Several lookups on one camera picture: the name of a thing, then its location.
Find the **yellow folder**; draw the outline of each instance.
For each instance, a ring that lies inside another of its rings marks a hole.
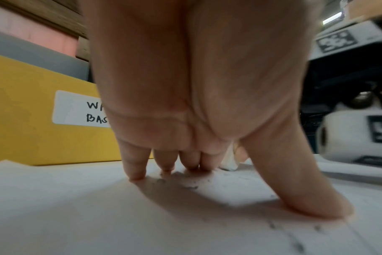
[[[0,161],[53,165],[120,160],[101,102],[97,109],[92,100],[85,105],[91,114],[75,113],[69,108],[79,104],[75,97],[99,100],[93,83],[0,56]]]

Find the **gray surface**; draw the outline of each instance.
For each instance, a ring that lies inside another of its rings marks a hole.
[[[89,63],[0,32],[0,55],[87,80]]]

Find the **hand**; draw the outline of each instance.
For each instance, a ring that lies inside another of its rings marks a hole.
[[[352,213],[320,173],[299,125],[317,0],[82,0],[92,65],[131,179],[151,149],[174,169],[219,166],[240,140],[291,208]]]

